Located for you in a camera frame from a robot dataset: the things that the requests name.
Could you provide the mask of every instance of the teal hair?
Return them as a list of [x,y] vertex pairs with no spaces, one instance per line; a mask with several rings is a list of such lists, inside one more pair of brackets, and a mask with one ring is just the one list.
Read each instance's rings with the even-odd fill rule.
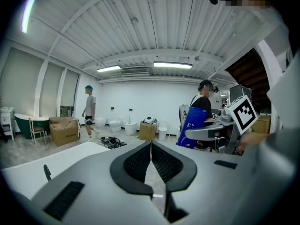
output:
[[87,85],[85,88],[87,88],[88,90],[90,90],[91,92],[93,91],[93,87],[91,85]]

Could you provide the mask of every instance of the white cabinet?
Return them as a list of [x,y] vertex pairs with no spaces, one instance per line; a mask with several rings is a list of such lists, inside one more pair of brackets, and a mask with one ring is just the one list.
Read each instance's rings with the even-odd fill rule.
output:
[[6,136],[11,136],[11,138],[14,140],[15,138],[14,108],[13,107],[0,108],[0,119],[1,119],[1,125],[4,130],[4,134]]

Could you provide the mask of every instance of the black shorts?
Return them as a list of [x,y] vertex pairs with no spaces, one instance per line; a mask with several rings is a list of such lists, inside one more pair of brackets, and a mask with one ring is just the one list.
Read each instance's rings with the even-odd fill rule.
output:
[[93,120],[92,120],[92,116],[85,116],[85,121],[84,121],[84,123],[85,123],[86,125],[93,125],[94,122],[93,122]]

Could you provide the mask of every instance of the black t-shirt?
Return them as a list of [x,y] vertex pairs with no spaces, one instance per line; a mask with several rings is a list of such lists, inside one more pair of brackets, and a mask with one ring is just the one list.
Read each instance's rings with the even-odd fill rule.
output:
[[192,105],[191,107],[198,107],[198,108],[202,108],[203,110],[206,111],[206,119],[208,118],[212,118],[212,114],[211,114],[211,104],[210,104],[210,100],[207,97],[201,97],[199,99],[197,99]]

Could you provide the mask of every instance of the blue bag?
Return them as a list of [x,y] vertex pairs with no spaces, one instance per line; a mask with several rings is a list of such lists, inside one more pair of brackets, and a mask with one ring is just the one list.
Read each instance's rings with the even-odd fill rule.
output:
[[204,127],[206,120],[206,111],[198,107],[190,107],[183,129],[180,133],[177,145],[181,147],[191,148],[197,145],[197,140],[188,139],[185,137],[185,131],[193,128]]

